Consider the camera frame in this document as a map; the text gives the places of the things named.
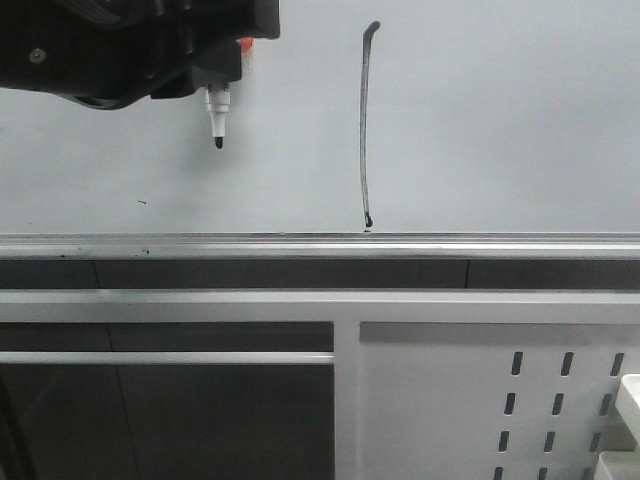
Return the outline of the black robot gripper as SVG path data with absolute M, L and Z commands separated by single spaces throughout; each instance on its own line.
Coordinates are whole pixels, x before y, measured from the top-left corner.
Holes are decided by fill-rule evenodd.
M 238 81 L 239 41 L 279 36 L 278 1 L 4 1 L 1 86 L 119 110 Z

